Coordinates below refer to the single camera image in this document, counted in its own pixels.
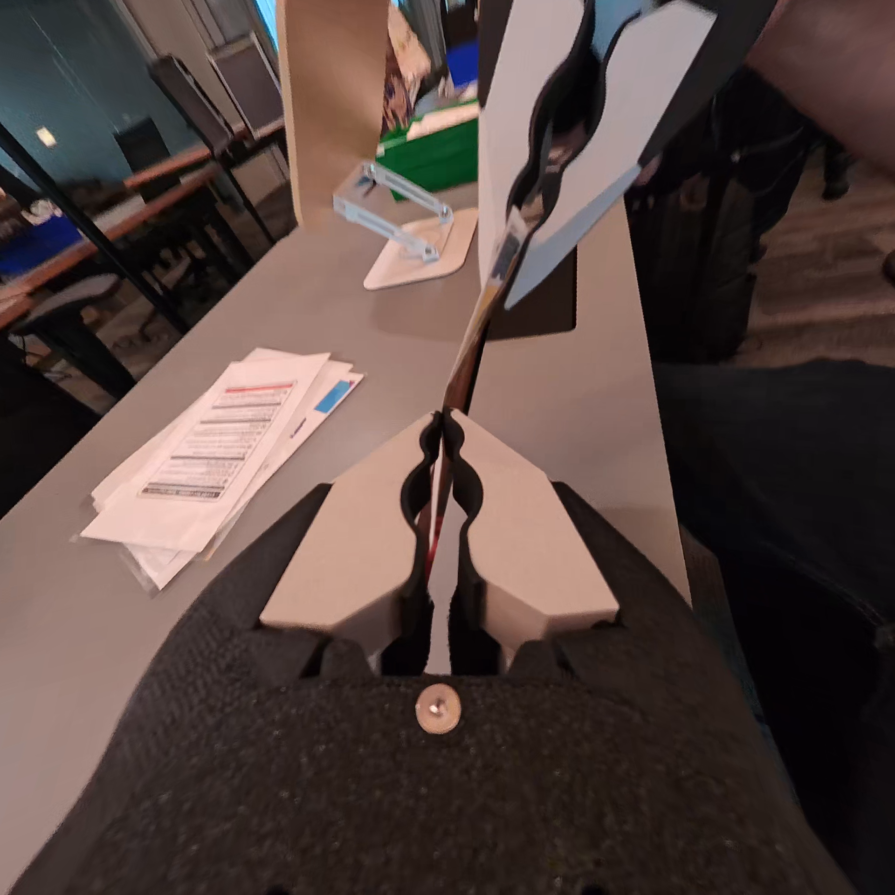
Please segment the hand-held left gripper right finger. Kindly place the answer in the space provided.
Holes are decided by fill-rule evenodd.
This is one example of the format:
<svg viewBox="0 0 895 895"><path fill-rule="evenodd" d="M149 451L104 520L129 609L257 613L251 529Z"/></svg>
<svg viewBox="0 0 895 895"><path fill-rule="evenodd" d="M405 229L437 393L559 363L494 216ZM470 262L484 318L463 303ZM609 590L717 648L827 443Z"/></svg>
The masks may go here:
<svg viewBox="0 0 895 895"><path fill-rule="evenodd" d="M543 471L457 410L446 453L465 620L502 650L614 623L619 603Z"/></svg>

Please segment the green plastic bin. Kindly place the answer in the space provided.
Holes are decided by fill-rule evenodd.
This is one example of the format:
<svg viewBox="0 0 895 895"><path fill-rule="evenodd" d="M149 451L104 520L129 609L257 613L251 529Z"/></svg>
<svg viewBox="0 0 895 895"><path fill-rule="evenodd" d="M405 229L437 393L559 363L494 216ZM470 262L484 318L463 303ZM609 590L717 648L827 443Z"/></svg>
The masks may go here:
<svg viewBox="0 0 895 895"><path fill-rule="evenodd" d="M415 118L381 138L376 160L428 193L475 183L479 113L473 99Z"/></svg>

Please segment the blue plastic bin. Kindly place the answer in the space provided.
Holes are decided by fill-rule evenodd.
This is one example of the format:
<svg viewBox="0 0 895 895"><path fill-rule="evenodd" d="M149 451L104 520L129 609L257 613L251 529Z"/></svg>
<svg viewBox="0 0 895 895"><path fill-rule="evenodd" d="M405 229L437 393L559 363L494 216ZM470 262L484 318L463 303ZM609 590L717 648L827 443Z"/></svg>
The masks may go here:
<svg viewBox="0 0 895 895"><path fill-rule="evenodd" d="M463 90L475 83L478 80L479 40L473 38L448 46L446 62L457 90Z"/></svg>
<svg viewBox="0 0 895 895"><path fill-rule="evenodd" d="M66 216L51 216L1 246L1 275L25 274L82 240L81 231Z"/></svg>

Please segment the black bag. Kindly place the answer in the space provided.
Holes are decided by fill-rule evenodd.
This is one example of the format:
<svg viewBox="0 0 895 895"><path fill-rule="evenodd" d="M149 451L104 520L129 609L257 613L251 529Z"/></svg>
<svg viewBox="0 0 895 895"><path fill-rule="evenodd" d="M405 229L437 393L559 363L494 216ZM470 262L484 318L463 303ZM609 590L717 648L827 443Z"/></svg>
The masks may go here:
<svg viewBox="0 0 895 895"><path fill-rule="evenodd" d="M655 364L718 364L742 344L762 238L820 138L760 75L740 68L625 196Z"/></svg>

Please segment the pile of white papers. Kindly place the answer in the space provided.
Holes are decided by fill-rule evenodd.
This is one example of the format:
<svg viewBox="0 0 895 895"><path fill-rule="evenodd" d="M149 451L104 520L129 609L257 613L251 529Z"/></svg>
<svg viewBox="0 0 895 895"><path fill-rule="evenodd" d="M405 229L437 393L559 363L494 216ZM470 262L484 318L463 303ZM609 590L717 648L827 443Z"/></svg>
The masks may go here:
<svg viewBox="0 0 895 895"><path fill-rule="evenodd" d="M85 540L202 551L285 433L330 354L231 363L101 499Z"/></svg>

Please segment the dark monitor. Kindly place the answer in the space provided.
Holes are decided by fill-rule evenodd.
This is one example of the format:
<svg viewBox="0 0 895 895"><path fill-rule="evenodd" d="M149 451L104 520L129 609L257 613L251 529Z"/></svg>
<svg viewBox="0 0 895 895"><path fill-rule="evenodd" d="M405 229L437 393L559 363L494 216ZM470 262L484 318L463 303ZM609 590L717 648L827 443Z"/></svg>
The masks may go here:
<svg viewBox="0 0 895 895"><path fill-rule="evenodd" d="M185 118L214 157L229 151L234 132L223 114L185 64L176 56L164 55L148 64L151 79Z"/></svg>

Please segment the colourful printed box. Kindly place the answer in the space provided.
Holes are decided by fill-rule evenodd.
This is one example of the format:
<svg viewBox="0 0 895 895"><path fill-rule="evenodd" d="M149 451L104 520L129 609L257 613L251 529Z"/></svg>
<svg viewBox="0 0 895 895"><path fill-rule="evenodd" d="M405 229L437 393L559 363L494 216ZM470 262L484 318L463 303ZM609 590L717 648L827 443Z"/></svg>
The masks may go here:
<svg viewBox="0 0 895 895"><path fill-rule="evenodd" d="M420 88L430 74L431 58L399 6L389 2L382 136L409 126Z"/></svg>

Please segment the white stand with clear arms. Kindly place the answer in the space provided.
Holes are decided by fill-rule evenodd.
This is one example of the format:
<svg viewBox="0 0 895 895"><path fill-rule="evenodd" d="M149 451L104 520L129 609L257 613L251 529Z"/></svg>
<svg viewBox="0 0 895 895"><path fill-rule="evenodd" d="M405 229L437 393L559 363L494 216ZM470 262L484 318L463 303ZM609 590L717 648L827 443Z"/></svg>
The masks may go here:
<svg viewBox="0 0 895 895"><path fill-rule="evenodd" d="M404 225L379 214L371 204L376 192L395 193L429 213ZM476 233L479 210L454 210L433 193L379 162L360 162L333 194L333 209L347 222L386 239L364 278L369 292L410 285L458 272Z"/></svg>

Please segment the tan plywood board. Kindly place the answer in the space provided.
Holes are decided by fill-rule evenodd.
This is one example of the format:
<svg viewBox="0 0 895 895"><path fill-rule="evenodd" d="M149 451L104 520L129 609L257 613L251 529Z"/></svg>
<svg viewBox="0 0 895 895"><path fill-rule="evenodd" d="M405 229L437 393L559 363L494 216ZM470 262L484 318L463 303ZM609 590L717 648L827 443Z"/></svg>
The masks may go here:
<svg viewBox="0 0 895 895"><path fill-rule="evenodd" d="M299 227L333 216L333 195L379 143L387 1L277 1L290 190Z"/></svg>

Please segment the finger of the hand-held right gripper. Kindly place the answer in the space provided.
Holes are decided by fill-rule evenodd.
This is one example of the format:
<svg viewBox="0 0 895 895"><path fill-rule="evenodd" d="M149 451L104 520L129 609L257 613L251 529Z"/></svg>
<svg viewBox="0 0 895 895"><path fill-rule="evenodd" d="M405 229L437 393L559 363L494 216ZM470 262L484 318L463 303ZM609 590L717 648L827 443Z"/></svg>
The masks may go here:
<svg viewBox="0 0 895 895"><path fill-rule="evenodd" d="M644 2L593 3L594 227L642 173L639 157L708 35L714 15L700 12L691 2L659 7ZM525 297L507 296L503 305L511 309Z"/></svg>
<svg viewBox="0 0 895 895"><path fill-rule="evenodd" d="M596 220L593 2L483 2L478 259L489 278L508 218L522 254L506 296L575 296Z"/></svg>

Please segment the grey office chair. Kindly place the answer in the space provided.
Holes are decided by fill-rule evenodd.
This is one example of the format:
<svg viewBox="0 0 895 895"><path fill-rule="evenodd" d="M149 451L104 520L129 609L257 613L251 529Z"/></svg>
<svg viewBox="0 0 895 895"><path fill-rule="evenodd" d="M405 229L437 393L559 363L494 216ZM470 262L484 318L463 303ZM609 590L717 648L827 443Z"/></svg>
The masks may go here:
<svg viewBox="0 0 895 895"><path fill-rule="evenodd" d="M82 325L84 308L114 297L122 284L122 278L114 274L86 277L45 299L16 322L11 333L25 337L61 326Z"/></svg>

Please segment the person's right forearm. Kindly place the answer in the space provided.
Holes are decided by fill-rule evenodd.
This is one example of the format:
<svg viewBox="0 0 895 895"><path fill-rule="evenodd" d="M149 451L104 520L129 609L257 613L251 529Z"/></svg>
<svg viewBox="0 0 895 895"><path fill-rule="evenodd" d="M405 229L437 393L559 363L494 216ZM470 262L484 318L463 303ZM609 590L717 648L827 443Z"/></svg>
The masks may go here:
<svg viewBox="0 0 895 895"><path fill-rule="evenodd" d="M856 158L894 174L892 1L779 1L746 64Z"/></svg>

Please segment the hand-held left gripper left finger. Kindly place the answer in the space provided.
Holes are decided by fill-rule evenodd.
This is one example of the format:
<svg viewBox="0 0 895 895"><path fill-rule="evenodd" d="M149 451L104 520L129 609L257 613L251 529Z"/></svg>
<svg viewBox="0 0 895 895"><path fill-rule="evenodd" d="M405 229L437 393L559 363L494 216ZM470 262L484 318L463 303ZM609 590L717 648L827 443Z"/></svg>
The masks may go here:
<svg viewBox="0 0 895 895"><path fill-rule="evenodd" d="M358 643L365 655L408 638L427 612L427 536L441 414L431 412L331 484L261 612L264 627Z"/></svg>

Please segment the wooden-edged desk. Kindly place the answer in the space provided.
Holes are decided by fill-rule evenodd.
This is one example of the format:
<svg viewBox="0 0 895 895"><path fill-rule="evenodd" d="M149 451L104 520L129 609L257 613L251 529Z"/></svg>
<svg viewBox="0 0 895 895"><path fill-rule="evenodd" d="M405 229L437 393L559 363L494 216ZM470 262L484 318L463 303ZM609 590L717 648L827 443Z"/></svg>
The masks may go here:
<svg viewBox="0 0 895 895"><path fill-rule="evenodd" d="M272 147L282 148L284 145L285 122L279 120L263 129L262 135L257 138L252 137L245 127L238 129L234 138L219 153L198 145L132 173L123 181L123 185L132 190L150 185L168 175L177 174L180 179L178 185L157 199L127 212L112 224L104 226L102 233L110 241L118 240L200 188L211 185L218 175L232 176L238 167L247 164L261 153ZM77 242L57 252L36 268L2 285L2 329L6 329L33 309L35 302L31 297L43 285L97 254L103 254L103 251L92 240L80 234Z"/></svg>

